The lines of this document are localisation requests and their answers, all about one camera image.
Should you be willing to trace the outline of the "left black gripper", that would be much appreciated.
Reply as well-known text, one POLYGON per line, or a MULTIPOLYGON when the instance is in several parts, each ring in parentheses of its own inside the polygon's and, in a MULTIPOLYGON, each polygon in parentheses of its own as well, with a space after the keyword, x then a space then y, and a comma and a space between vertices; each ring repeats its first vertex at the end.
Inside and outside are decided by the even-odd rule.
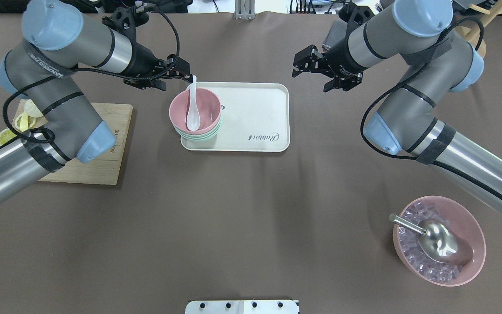
POLYGON ((136 28, 148 22, 145 8, 117 8, 102 24, 110 29, 112 43, 102 62, 102 70, 124 76, 124 83, 139 89, 157 88, 166 90, 165 82, 158 76, 167 71, 172 79, 189 84, 194 82, 190 64, 177 55, 165 60, 156 58, 151 50, 137 42, 136 28))

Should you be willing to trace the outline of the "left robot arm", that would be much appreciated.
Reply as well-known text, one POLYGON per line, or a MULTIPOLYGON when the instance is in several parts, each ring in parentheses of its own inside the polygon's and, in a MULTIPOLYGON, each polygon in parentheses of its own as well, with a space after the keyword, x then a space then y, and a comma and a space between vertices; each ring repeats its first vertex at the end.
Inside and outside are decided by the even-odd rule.
POLYGON ((115 145, 113 131, 72 79, 75 73, 161 91, 165 79, 193 83, 178 52, 162 60, 137 42, 147 12, 159 13, 159 6, 118 7, 99 22, 59 0, 29 2, 23 39, 0 62, 0 85, 11 94, 3 119, 14 134, 0 147, 0 203, 68 161, 88 163, 115 145))

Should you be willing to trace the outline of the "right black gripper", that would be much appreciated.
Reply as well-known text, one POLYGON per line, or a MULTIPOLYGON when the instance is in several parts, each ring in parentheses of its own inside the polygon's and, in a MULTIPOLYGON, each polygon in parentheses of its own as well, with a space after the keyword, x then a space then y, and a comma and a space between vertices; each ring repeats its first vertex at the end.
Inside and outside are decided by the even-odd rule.
POLYGON ((346 37, 328 51, 320 52, 317 46, 310 44, 294 57, 292 77, 302 73, 319 73, 331 80, 323 86, 324 92, 334 89, 349 91, 361 83, 363 68, 353 60, 350 52, 351 34, 364 24, 360 6, 346 3, 340 9, 339 20, 347 22, 346 37))

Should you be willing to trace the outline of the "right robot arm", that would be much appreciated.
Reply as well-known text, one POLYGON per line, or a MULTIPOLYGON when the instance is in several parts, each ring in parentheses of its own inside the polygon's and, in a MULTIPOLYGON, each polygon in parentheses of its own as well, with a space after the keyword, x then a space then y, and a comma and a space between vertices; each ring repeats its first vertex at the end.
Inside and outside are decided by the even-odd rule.
POLYGON ((502 214, 502 159, 432 113, 448 92, 464 91, 482 75, 484 60, 455 30, 448 0, 395 0, 378 14, 353 3, 340 11, 346 32, 332 48, 310 45, 295 54, 293 77, 321 73, 325 92, 348 91, 363 72, 395 55, 410 69, 360 124, 365 143, 391 158, 429 165, 502 214), (400 156, 401 151, 407 156, 400 156))

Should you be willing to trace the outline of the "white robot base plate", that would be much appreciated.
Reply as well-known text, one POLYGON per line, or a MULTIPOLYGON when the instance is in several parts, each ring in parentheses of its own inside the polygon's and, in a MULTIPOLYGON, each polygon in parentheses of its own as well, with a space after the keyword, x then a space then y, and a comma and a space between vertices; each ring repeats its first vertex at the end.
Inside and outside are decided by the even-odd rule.
POLYGON ((298 300, 193 300, 186 314, 299 314, 298 300))

